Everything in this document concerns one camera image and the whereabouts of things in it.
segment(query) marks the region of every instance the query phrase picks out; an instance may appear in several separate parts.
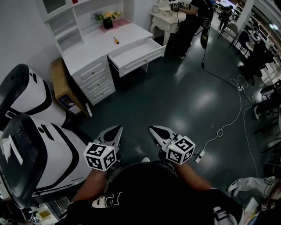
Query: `person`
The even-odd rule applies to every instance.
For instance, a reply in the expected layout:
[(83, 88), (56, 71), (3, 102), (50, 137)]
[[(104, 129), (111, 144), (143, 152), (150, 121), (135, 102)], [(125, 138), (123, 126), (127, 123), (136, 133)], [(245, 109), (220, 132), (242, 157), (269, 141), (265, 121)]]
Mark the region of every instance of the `person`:
[(161, 161), (116, 166), (109, 176), (92, 170), (57, 225), (145, 223), (244, 224), (242, 207), (188, 164)]
[(219, 29), (221, 30), (222, 29), (222, 26), (223, 26), (223, 29), (226, 28), (229, 20), (230, 20), (230, 16), (232, 14), (232, 10), (233, 10), (233, 6), (230, 5), (228, 7), (225, 7), (223, 9), (223, 12), (221, 14), (221, 21), (220, 21), (220, 26), (219, 26)]
[(274, 176), (266, 179), (240, 178), (228, 187), (227, 192), (233, 192), (233, 196), (235, 197), (239, 192), (251, 191), (263, 198), (270, 196), (272, 199), (278, 200), (281, 198), (280, 188), (281, 183)]
[(177, 40), (174, 45), (174, 54), (183, 60), (192, 42), (193, 36), (203, 23), (205, 16), (213, 18), (212, 3), (209, 0), (192, 0), (189, 6), (183, 6), (179, 10), (186, 14), (185, 21), (180, 23)]
[(281, 105), (281, 81), (277, 81), (275, 84), (265, 87), (261, 90), (261, 94), (270, 94), (270, 98), (255, 105), (254, 114), (257, 120), (261, 113)]

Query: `desk drawer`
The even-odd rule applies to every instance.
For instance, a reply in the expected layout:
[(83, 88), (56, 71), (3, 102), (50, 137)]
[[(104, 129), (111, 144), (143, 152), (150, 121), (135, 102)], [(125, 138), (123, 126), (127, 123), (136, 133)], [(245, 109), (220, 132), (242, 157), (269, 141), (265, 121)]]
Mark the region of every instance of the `desk drawer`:
[(92, 105), (95, 105), (101, 100), (105, 99), (107, 96), (111, 95), (113, 92), (115, 92), (115, 87), (113, 82), (111, 81), (110, 83), (100, 88), (98, 91), (94, 92), (92, 95), (88, 96), (88, 99), (92, 103)]
[(113, 51), (108, 58), (122, 77), (156, 58), (163, 57), (165, 49), (166, 46), (146, 38)]
[(88, 69), (86, 72), (81, 73), (81, 74), (75, 74), (73, 76), (73, 79), (76, 81), (76, 83), (82, 87), (86, 83), (90, 82), (93, 80), (95, 77), (105, 73), (106, 71), (109, 70), (109, 65), (107, 58), (103, 57), (95, 62), (95, 65)]
[(105, 84), (112, 81), (112, 76), (110, 70), (96, 76), (89, 83), (85, 84), (81, 89), (86, 96), (91, 95), (92, 93), (100, 90)]

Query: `dark green floor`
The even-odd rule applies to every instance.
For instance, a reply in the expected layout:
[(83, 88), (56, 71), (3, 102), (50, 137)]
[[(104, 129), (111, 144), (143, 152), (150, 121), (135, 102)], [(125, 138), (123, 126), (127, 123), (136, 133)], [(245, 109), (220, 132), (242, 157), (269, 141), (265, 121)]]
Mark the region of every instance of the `dark green floor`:
[[(228, 48), (224, 38), (217, 40), (218, 32), (211, 29), (205, 56), (205, 69), (225, 80), (237, 79), (238, 64), (243, 59), (237, 49)], [(144, 156), (158, 160), (158, 147), (148, 134), (148, 126), (170, 127), (176, 133), (188, 136), (199, 152), (206, 141), (215, 137), (223, 125), (231, 123), (239, 113), (237, 89), (208, 74), (201, 68), (204, 50), (200, 36), (193, 39), (184, 61), (171, 56), (169, 49), (164, 58), (149, 63), (148, 73), (137, 69), (122, 78), (116, 73), (116, 92), (93, 106), (93, 117), (82, 121), (80, 128), (95, 138), (104, 129), (123, 125), (121, 160), (139, 162)], [(248, 96), (253, 89), (246, 90)], [(223, 136), (210, 142), (199, 164), (189, 164), (222, 191), (237, 178), (256, 176), (245, 136), (243, 113), (250, 106), (241, 92), (242, 110), (238, 120), (223, 129)], [(253, 110), (245, 113), (245, 124), (252, 155), (262, 176), (265, 157), (260, 128)]]

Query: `person's arm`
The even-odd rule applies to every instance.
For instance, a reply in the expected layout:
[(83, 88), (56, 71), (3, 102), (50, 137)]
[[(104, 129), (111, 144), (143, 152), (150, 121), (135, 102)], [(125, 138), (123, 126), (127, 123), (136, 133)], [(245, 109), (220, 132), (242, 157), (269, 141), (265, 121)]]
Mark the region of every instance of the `person's arm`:
[(188, 7), (183, 7), (183, 8), (179, 8), (179, 11), (187, 14), (187, 15), (196, 15), (197, 14), (197, 11), (198, 11), (198, 7), (195, 6), (195, 5), (191, 5), (191, 8), (188, 9)]
[(202, 192), (213, 188), (213, 186), (205, 180), (202, 176), (197, 174), (187, 163), (182, 165), (173, 164), (176, 174), (181, 178), (190, 188)]
[(92, 170), (80, 190), (74, 196), (72, 202), (79, 200), (91, 201), (96, 199), (102, 195), (106, 182), (105, 172)]

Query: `white wall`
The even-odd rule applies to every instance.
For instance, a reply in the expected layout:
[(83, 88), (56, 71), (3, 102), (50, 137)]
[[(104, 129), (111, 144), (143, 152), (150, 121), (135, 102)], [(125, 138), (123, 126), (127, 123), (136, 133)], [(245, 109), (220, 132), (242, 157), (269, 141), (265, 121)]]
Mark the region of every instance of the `white wall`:
[(0, 0), (0, 83), (19, 63), (51, 80), (50, 63), (60, 57), (35, 0)]
[(152, 7), (159, 0), (135, 0), (134, 23), (149, 31), (151, 26)]

